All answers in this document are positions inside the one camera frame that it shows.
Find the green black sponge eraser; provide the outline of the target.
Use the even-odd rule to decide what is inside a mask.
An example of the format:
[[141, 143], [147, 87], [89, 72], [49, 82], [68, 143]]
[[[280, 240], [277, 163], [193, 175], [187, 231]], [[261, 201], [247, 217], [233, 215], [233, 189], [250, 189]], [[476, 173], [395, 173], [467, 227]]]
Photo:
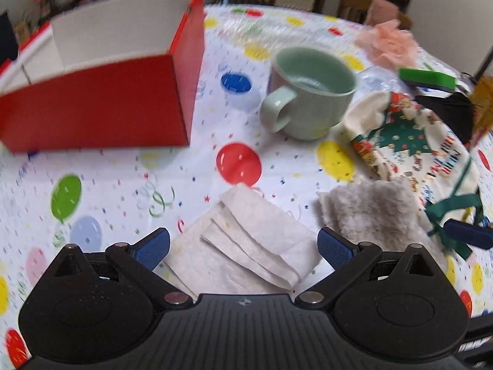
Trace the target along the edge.
[[410, 87], [427, 88], [447, 93], [454, 93], [455, 91], [455, 77], [448, 74], [415, 68], [400, 68], [398, 75], [399, 79]]

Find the pale green ceramic mug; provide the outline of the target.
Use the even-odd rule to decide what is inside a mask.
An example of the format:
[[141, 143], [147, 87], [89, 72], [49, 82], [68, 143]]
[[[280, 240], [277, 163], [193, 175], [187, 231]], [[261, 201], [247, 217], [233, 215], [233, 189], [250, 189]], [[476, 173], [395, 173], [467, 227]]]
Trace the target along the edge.
[[271, 59], [263, 127], [298, 140], [325, 137], [344, 116], [357, 88], [354, 71], [316, 48], [282, 48]]

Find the white paper napkin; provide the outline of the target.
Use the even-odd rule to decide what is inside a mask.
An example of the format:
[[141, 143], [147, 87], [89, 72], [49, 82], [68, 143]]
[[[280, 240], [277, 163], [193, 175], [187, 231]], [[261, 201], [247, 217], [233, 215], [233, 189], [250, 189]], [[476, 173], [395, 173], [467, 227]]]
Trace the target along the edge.
[[320, 260], [315, 233], [244, 184], [173, 239], [165, 258], [193, 297], [290, 292]]

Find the orange tea plastic bottle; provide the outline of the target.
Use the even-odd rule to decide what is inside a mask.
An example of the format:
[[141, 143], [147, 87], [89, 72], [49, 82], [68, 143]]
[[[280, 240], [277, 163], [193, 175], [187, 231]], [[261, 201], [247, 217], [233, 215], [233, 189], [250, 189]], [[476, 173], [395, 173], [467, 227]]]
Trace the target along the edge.
[[484, 75], [480, 78], [470, 96], [470, 100], [474, 108], [474, 126], [471, 142], [476, 145], [492, 129], [493, 80], [491, 75]]

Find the black face mask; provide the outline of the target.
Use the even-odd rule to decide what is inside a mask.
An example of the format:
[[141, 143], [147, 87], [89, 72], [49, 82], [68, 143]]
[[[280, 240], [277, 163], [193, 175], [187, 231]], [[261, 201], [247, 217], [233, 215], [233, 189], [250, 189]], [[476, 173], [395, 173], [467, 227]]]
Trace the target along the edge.
[[455, 92], [446, 98], [417, 95], [415, 101], [431, 109], [449, 126], [463, 145], [469, 146], [474, 127], [474, 108], [468, 97]]

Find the red cardboard box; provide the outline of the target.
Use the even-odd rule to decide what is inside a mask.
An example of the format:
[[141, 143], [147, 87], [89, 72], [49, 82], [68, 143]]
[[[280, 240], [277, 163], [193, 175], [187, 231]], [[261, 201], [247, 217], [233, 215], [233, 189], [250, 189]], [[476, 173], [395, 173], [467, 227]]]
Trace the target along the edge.
[[101, 0], [60, 14], [1, 68], [13, 152], [187, 146], [204, 0]]

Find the wooden chair with pink cloth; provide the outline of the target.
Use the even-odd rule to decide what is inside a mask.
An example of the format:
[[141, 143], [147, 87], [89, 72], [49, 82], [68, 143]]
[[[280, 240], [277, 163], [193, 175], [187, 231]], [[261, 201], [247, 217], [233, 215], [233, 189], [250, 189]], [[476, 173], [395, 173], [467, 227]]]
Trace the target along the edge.
[[411, 30], [413, 25], [397, 5], [387, 0], [339, 0], [337, 17], [368, 26], [397, 19], [404, 30]]

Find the fluffy white towel cloth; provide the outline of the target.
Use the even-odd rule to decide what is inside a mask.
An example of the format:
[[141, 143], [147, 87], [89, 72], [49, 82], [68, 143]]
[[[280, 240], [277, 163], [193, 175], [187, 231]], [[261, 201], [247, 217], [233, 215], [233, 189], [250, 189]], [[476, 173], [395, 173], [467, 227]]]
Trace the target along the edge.
[[363, 180], [320, 192], [324, 225], [352, 243], [370, 241], [384, 251], [404, 251], [423, 245], [432, 256], [442, 257], [439, 242], [419, 224], [418, 206], [405, 179]]

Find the clear plastic zip bag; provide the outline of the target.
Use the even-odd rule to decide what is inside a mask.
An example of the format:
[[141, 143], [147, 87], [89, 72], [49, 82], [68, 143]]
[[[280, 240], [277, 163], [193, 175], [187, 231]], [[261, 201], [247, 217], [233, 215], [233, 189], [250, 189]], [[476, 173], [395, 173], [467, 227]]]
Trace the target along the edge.
[[386, 68], [372, 66], [357, 75], [359, 94], [371, 94], [378, 91], [406, 92], [406, 86], [398, 75]]

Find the christmas print fabric bag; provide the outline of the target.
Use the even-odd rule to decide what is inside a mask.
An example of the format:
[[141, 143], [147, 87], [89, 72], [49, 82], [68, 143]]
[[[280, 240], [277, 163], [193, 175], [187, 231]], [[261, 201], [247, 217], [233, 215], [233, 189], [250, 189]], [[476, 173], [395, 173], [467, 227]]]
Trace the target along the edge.
[[379, 91], [341, 121], [352, 148], [381, 180], [406, 180], [419, 225], [432, 241], [466, 260], [472, 250], [445, 234], [468, 209], [482, 218], [480, 173], [468, 149], [439, 116], [406, 94]]

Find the pink mesh bath puff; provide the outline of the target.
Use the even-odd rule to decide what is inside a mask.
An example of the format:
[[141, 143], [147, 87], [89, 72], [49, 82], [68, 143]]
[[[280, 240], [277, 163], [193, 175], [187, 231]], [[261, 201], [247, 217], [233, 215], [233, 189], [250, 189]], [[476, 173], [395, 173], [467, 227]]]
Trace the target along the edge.
[[390, 70], [416, 68], [419, 45], [410, 31], [399, 26], [399, 19], [393, 19], [364, 28], [354, 43], [375, 66]]

